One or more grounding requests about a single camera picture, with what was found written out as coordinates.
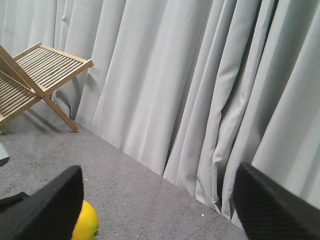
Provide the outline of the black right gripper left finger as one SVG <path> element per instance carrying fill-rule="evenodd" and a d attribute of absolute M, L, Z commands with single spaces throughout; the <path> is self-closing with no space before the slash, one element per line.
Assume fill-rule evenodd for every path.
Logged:
<path fill-rule="evenodd" d="M 70 240 L 84 200 L 82 169 L 73 165 L 37 192 L 0 201 L 2 240 Z"/>

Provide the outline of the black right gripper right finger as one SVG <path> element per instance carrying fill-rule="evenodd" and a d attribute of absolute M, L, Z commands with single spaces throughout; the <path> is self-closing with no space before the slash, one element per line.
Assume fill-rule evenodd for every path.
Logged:
<path fill-rule="evenodd" d="M 248 163 L 236 171 L 233 200 L 250 240 L 320 238 L 320 210 Z"/>

